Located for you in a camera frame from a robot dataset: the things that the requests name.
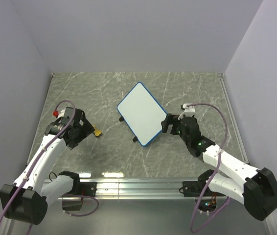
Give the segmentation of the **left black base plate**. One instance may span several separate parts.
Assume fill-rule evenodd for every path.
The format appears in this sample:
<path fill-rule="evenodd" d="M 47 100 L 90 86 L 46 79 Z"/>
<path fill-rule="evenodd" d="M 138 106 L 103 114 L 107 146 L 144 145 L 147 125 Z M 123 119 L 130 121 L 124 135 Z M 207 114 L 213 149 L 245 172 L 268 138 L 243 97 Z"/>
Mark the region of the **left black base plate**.
<path fill-rule="evenodd" d="M 73 189 L 65 193 L 64 196 L 80 197 L 81 195 L 84 195 L 84 196 L 95 197 L 96 190 L 97 190 L 97 182 L 81 182 L 78 185 L 73 186 Z"/>

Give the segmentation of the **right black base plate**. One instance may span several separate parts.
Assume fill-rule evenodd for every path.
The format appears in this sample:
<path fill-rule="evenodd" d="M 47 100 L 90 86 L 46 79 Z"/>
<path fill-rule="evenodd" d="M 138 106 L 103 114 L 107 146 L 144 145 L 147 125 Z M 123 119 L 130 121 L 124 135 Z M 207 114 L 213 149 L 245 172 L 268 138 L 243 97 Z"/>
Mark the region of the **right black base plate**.
<path fill-rule="evenodd" d="M 205 185 L 200 181 L 182 181 L 182 187 L 178 192 L 184 197 L 199 197 Z"/>

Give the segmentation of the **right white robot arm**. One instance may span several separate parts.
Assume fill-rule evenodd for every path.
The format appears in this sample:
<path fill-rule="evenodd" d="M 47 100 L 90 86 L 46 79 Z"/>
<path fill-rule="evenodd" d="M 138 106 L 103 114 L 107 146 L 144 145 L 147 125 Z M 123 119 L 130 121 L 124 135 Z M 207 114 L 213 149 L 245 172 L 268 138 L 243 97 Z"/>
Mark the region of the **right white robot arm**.
<path fill-rule="evenodd" d="M 277 209 L 277 181 L 271 170 L 250 166 L 225 152 L 201 134 L 195 117 L 167 114 L 161 125 L 163 133 L 171 126 L 170 133 L 180 136 L 193 157 L 217 170 L 205 171 L 196 182 L 184 181 L 185 197 L 226 196 L 243 204 L 259 221 Z"/>

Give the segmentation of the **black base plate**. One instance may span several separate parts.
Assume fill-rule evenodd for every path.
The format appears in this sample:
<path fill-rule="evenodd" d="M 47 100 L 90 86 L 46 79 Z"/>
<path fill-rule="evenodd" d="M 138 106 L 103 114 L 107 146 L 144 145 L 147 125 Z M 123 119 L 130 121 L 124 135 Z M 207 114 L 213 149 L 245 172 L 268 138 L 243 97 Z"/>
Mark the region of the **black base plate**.
<path fill-rule="evenodd" d="M 200 181 L 182 181 L 182 187 L 178 192 L 184 197 L 199 197 L 205 185 Z"/>
<path fill-rule="evenodd" d="M 73 186 L 73 189 L 65 193 L 64 196 L 80 197 L 81 195 L 84 195 L 84 196 L 95 197 L 96 190 L 97 190 L 97 182 L 81 182 L 78 185 Z"/>

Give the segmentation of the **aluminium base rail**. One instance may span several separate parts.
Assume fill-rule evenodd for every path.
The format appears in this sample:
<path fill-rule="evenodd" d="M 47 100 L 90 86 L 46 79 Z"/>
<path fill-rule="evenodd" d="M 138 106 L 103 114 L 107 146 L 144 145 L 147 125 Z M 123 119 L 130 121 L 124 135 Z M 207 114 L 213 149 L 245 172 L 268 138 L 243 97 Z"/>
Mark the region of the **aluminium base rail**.
<path fill-rule="evenodd" d="M 52 204 L 58 199 L 90 197 L 81 195 L 80 197 L 69 196 L 64 194 L 72 190 L 72 179 L 61 175 L 52 182 L 45 181 L 41 196 L 47 197 L 47 202 Z M 197 181 L 191 179 L 179 178 L 143 178 L 143 179 L 126 179 L 126 178 L 101 178 L 90 179 L 83 178 L 80 182 L 97 182 L 97 190 L 94 198 L 99 200 L 169 200 L 182 198 L 199 198 L 210 199 L 212 196 L 229 197 L 240 203 L 244 202 L 243 187 L 234 180 L 216 174 L 211 182 L 205 182 L 204 194 L 199 197 L 184 197 L 178 192 L 182 187 L 182 181 Z"/>

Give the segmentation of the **blue framed whiteboard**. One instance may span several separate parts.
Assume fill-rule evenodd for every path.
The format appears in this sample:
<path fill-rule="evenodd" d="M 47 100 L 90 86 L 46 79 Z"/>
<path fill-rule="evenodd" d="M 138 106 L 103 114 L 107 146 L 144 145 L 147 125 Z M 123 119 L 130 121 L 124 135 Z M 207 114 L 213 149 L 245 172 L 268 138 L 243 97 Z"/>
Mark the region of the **blue framed whiteboard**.
<path fill-rule="evenodd" d="M 116 109 L 143 147 L 160 134 L 161 122 L 167 115 L 165 109 L 141 82 L 126 94 Z"/>

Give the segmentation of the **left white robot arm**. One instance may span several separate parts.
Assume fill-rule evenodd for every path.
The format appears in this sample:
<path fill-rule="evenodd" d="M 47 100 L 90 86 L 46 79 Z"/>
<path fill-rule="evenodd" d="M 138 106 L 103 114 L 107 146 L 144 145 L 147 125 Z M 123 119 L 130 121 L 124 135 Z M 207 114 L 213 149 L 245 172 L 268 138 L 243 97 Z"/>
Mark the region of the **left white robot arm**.
<path fill-rule="evenodd" d="M 80 175 L 62 171 L 56 179 L 45 185 L 57 158 L 62 152 L 74 149 L 95 131 L 81 109 L 67 107 L 62 112 L 54 111 L 56 120 L 45 130 L 40 148 L 23 173 L 11 185 L 0 189 L 3 215 L 6 218 L 38 225 L 46 215 L 48 207 L 59 197 L 85 195 Z"/>

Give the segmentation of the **yellow eraser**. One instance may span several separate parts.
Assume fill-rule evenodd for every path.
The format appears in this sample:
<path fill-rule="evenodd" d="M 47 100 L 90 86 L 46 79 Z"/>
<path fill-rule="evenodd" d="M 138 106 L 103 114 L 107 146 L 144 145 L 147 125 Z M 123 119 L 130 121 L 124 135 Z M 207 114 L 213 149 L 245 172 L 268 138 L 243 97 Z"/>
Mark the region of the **yellow eraser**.
<path fill-rule="evenodd" d="M 94 131 L 93 131 L 93 134 L 96 138 L 99 138 L 102 136 L 102 131 L 97 129 L 95 125 L 93 125 L 93 128 L 94 128 Z"/>

